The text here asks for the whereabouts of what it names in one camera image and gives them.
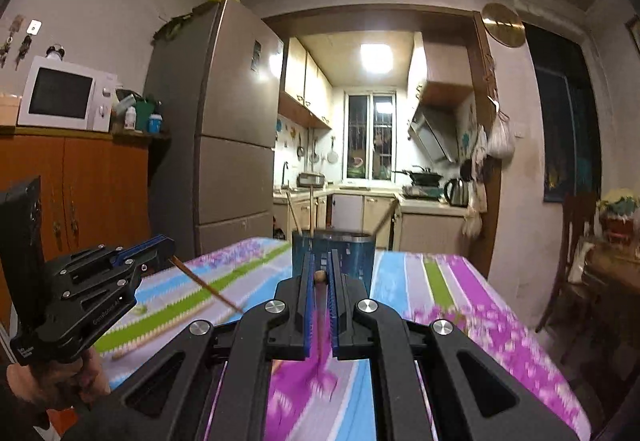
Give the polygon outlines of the person's left hand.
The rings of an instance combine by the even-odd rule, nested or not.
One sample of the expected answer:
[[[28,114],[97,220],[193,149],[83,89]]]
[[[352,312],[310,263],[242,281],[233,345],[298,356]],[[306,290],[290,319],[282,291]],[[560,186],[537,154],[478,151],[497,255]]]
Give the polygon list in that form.
[[[89,348],[72,363],[10,364],[6,380],[13,394],[38,409],[68,409],[90,404],[111,393],[101,357]]]

